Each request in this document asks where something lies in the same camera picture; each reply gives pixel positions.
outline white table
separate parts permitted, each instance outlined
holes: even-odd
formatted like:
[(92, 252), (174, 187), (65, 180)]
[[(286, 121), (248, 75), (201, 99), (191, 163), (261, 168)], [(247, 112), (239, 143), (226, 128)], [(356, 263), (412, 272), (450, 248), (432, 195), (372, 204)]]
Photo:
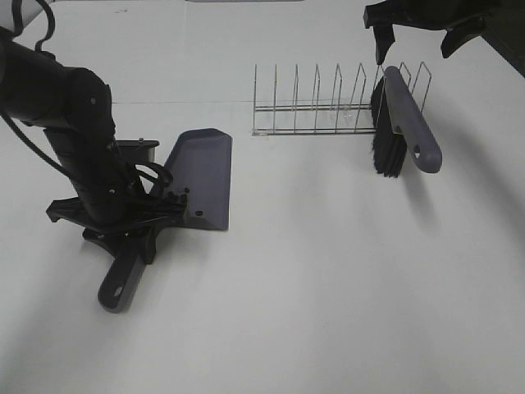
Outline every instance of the white table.
[(162, 233), (108, 314), (112, 259), (44, 213), (72, 188), (0, 125), (2, 394), (523, 393), (525, 80), (491, 47), (445, 61), (442, 32), (395, 30), (388, 60), (434, 75), (438, 175), (376, 175), (370, 135), (251, 136), (254, 63), (373, 67), (365, 3), (53, 5), (46, 48), (111, 85), (118, 137), (160, 163), (182, 131), (234, 137), (231, 229)]

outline brush bristles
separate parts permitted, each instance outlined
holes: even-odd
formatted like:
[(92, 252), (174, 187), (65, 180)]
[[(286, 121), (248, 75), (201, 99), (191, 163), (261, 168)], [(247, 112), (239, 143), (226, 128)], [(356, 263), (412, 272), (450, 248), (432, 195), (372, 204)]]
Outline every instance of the brush bristles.
[(402, 135), (394, 134), (388, 113), (388, 103), (381, 78), (372, 93), (372, 119), (376, 134), (372, 142), (374, 167), (378, 174), (397, 178), (403, 168), (407, 144)]

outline gray brush handle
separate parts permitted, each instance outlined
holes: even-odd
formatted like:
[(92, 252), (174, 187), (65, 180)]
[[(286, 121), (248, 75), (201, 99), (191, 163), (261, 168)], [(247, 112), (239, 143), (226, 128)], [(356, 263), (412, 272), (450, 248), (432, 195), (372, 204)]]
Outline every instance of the gray brush handle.
[(403, 135), (416, 166), (423, 172), (439, 172), (443, 163), (441, 149), (403, 76), (394, 66), (385, 70), (385, 93), (392, 130)]

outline hand brush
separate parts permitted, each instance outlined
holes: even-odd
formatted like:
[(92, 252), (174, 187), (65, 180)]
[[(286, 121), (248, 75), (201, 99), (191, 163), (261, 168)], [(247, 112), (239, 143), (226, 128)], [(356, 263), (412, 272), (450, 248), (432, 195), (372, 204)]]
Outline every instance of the hand brush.
[(372, 150), (377, 173), (397, 177), (407, 152), (421, 171), (439, 172), (441, 149), (399, 69), (390, 66), (385, 70), (372, 93), (371, 107), (376, 128)]

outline dish rack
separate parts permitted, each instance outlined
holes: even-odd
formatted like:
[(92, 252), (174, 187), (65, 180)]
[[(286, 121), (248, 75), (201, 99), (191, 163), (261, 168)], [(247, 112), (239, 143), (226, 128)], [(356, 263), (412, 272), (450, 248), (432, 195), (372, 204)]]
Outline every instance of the dish rack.
[[(362, 135), (373, 134), (375, 128), (372, 124), (370, 97), (376, 88), (383, 67), (378, 66), (375, 71), (372, 89), (368, 86), (368, 75), (362, 63), (358, 65), (357, 75), (353, 79), (347, 97), (343, 92), (347, 89), (341, 66), (336, 65), (331, 97), (322, 98), (321, 71), (317, 64), (313, 77), (311, 98), (304, 99), (299, 91), (304, 87), (299, 83), (299, 66), (295, 65), (293, 83), (289, 87), (291, 96), (288, 100), (282, 99), (281, 83), (278, 80), (278, 67), (275, 65), (273, 72), (272, 89), (266, 89), (271, 94), (270, 99), (259, 101), (258, 66), (255, 65), (253, 78), (253, 135), (287, 136), (287, 135)], [(425, 62), (419, 63), (418, 71), (413, 78), (412, 72), (404, 62), (399, 65), (399, 70), (411, 94), (416, 99), (421, 111), (425, 108), (428, 91), (432, 80), (432, 73)]]

